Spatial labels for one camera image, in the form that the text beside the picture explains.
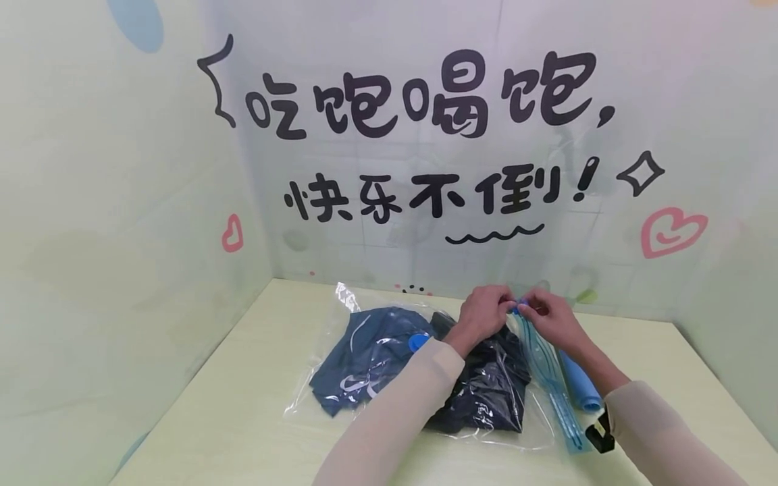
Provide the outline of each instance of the beige sleeve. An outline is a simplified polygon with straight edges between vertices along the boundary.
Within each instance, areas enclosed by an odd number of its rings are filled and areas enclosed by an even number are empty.
[[[449,397],[464,360],[448,344],[427,341],[346,429],[314,486],[381,486],[424,424]]]
[[[612,391],[605,404],[613,436],[651,484],[746,486],[644,382],[633,381]]]

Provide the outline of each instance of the exclamation mark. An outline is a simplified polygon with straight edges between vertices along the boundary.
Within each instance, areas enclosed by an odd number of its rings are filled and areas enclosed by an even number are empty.
[[[581,180],[578,181],[578,190],[579,191],[585,191],[589,188],[589,184],[591,184],[591,180],[594,177],[594,171],[597,170],[597,166],[600,165],[600,158],[599,157],[590,157],[589,160],[586,161],[586,166],[583,168],[583,173],[581,174]],[[584,193],[578,192],[576,195],[573,196],[573,201],[575,202],[581,202],[584,200]]]

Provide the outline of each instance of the folded clothes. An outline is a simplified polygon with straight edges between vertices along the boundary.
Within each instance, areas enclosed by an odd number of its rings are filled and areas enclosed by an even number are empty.
[[[333,417],[342,408],[356,408],[402,371],[413,356],[412,336],[442,340],[453,325],[442,313],[430,323],[400,307],[352,313],[343,337],[310,381],[314,396]],[[449,434],[462,428],[521,432],[528,383],[521,341],[503,328],[470,353],[451,396],[426,427]]]

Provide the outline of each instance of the tabletop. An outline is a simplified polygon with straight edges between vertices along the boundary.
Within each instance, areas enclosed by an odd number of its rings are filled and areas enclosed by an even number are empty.
[[[271,281],[111,485],[310,484],[348,421],[324,414],[300,421],[284,412],[321,346],[334,292],[333,285]],[[370,292],[386,302],[423,299],[454,317],[461,304]],[[648,382],[751,486],[775,484],[778,453],[673,324],[577,317],[617,366]],[[649,484],[618,447],[569,456],[465,442],[422,432],[393,484]]]

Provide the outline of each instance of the woman's right hand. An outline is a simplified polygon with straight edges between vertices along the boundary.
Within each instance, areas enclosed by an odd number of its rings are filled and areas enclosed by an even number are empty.
[[[519,312],[557,349],[573,357],[592,344],[563,297],[533,288],[524,294],[524,299],[529,306],[519,304]]]

